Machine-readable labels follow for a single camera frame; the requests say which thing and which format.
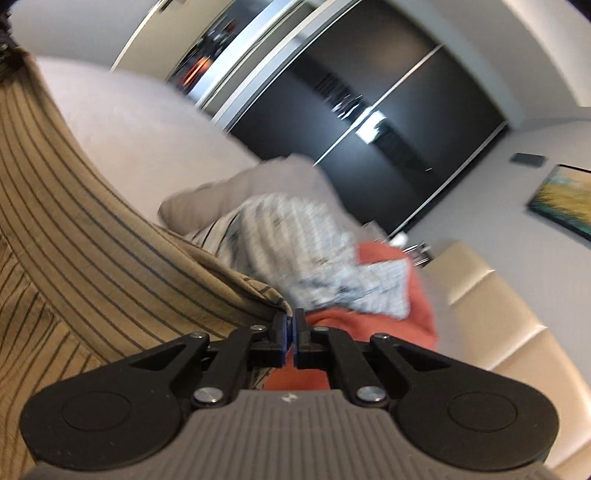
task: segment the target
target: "sofa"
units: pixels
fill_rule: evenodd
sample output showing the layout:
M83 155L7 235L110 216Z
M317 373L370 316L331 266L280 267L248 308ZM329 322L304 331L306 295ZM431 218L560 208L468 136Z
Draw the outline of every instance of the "sofa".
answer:
M591 477L591 390L547 327L490 265L456 242L423 269L452 308L459 360L529 384L555 405L558 437L545 462L564 480Z

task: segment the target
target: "framed painting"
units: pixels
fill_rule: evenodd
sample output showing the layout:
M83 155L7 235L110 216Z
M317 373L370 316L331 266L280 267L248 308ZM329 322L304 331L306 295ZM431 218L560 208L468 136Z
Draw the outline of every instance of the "framed painting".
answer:
M591 171L556 165L528 208L591 241Z

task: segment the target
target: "metal trim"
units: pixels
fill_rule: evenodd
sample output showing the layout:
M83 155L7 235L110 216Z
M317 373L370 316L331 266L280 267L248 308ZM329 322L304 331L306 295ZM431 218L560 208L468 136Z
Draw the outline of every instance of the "metal trim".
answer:
M332 152L342 141L343 139L349 135L353 130L355 130L359 125L361 125L361 123L369 116L369 114L380 104L382 103L386 97L388 95L390 95L390 93L392 93L394 90L396 90L398 87L400 87L404 81L409 78L414 72L416 72L428 59L430 59L431 57L433 57L438 51L439 49L442 47L442 44L439 44L437 47L435 47L434 49L432 49L432 51L430 51L429 53L427 53L421 60L419 60L416 65L413 66L413 68L411 68L408 72L406 72L402 78L400 78L399 81L397 81L396 83L394 83L394 85L392 85L387 91L386 93L384 93L378 100L376 100L376 102L370 106L367 107L365 109L365 111L359 116L359 118L357 120L355 120L355 122L353 122L351 124L351 126L345 130L345 132L336 140L335 143L333 143L326 152L324 152L320 158L318 160L316 160L314 162L314 166L318 165L318 163L320 163L322 160L324 160L325 156L327 156L330 152Z
M129 49L129 46L134 42L135 37L137 37L139 35L139 33L145 27L146 23L148 23L150 21L150 19L156 13L161 13L160 12L160 7L162 6L163 3L165 3L165 0L160 0L156 5L154 5L151 8L151 10L148 12L148 14L144 17L144 19L141 21L141 23L138 25L138 28L135 29L135 31L133 32L133 34L131 35L131 37L129 38L129 40L127 41L127 43L125 44L125 46L123 47L123 49L121 50L121 52L119 53L119 55L117 55L117 58L115 59L115 61L113 62L113 65L111 66L111 71L112 72L115 71L115 69L119 65L119 62L121 61L121 59L123 58L123 56L125 55L125 53L127 53L127 50Z
M166 10L172 2L173 2L173 0L163 0L163 1L159 2L158 3L159 4L158 11L164 12L164 10Z
M217 113L220 107L230 98L234 90L248 77L251 71L263 61L273 48L308 17L315 8L310 1L303 1L294 9L286 12L281 19L268 30L265 35L255 44L250 52L245 55L239 63L234 65L232 71L217 84L207 101L202 105L210 116Z
M207 72L189 92L201 108L210 98L213 91L227 78L232 70L244 57L281 21L290 11L297 8L303 0L274 0L259 13L222 54L213 62Z
M470 155L470 156L467 158L467 160L466 160L466 161L465 161L465 162L464 162L462 165L460 165L460 166L458 167L458 169L457 169L457 170L456 170L456 171L455 171L455 172L454 172L454 173L453 173L453 174L452 174L452 175L451 175L451 176L450 176L450 177L449 177L449 178L448 178L448 179L447 179L447 180L446 180L446 181L445 181L445 182L444 182L444 183L443 183L443 184L442 184L442 185L441 185L441 186L440 186L440 187L439 187L437 190L435 190L435 192L434 192L433 194L431 194L431 196L430 196L430 197L429 197L427 200L425 200L425 201L423 202L423 204L422 204L422 205L421 205L419 208L417 208L417 209L416 209L416 210L415 210L415 211L414 211L412 214L410 214L410 215L408 216L408 218L407 218L405 221L403 221L403 222L402 222L402 223L401 223L401 224L398 226L398 228L397 228L395 231L393 231L391 234L389 234L389 235L388 235L388 239L391 239L392 237L394 237L394 235L396 235L396 234L397 234L399 231L401 231L401 230L402 230L402 228L403 228L403 227L404 227L404 226L405 226L405 225L406 225L406 224L407 224L407 223L408 223L410 220L412 220L412 219L413 219L413 217L414 217L414 216L415 216L415 215L416 215L418 212L420 212L420 211L421 211L423 208L425 208L425 206L426 206L428 203L430 203L430 202L431 202L431 201L432 201L432 200L433 200L433 199L434 199L434 198L435 198L437 195L439 195L439 194L441 193L441 191L442 191L442 190L443 190L445 187L447 187L447 186L448 186L448 185L449 185L449 184L452 182L452 180L453 180L453 179L455 179L455 178L456 178L456 177L457 177L457 176L460 174L460 172L462 172L462 170L464 170L464 168L466 168L466 167L467 167L467 166L470 164L470 162L472 162L472 160L474 160L474 158L476 158L476 156L477 156L477 155L478 155L478 154L479 154L479 153L480 153L482 150L484 150L484 149L486 148L486 146L487 146L489 143L491 143L491 141L492 141L492 140L493 140L493 139L494 139L494 138L495 138L495 137L496 137L496 136L497 136L499 133L501 133L501 131L502 131L502 130L503 130L503 129L504 129L506 126L507 126L507 125L508 125L508 121L507 121L507 120L504 120L503 122L501 122L501 124L500 124L498 127L496 127L496 129L495 129L495 130L494 130L494 131L493 131L493 132L492 132L492 133L491 133L491 134L490 134L490 135L489 135L489 136L486 138L486 140L484 140L484 142L482 142L482 143L480 144L480 146L479 146L479 147L478 147L476 150L474 150L474 153L472 153L472 155Z
M222 105L212 122L230 130L310 43L361 0L327 0L290 32Z

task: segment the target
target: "striped fabric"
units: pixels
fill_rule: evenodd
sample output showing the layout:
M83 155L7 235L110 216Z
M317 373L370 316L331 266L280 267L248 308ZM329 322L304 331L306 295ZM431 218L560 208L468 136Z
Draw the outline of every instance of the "striped fabric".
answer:
M236 255L238 246L235 245L236 239L240 234L238 216L241 211L242 206L217 219L211 225L198 232L188 233L184 238L206 252L215 255L222 264L243 272L246 266L240 265L240 259Z
M278 309L290 311L275 290L119 197L25 55L0 87L0 479L33 466L18 421L36 391L194 330L225 337Z

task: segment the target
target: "orange cloth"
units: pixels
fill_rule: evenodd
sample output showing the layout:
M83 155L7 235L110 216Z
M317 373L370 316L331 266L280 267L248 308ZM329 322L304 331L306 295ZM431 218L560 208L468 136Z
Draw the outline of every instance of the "orange cloth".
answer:
M376 242L360 244L358 255L361 264L408 258L401 250ZM437 332L433 308L423 293L414 268L411 269L408 279L408 299L410 315L404 320L395 320L383 314L358 313L336 307L309 313L306 316L306 322L310 326L322 325L343 329L354 340L360 342L368 342L374 333L385 332L423 348L435 350ZM329 388L326 373L322 370L295 369L291 352L287 357L287 366L274 370L265 383L265 390L328 390Z

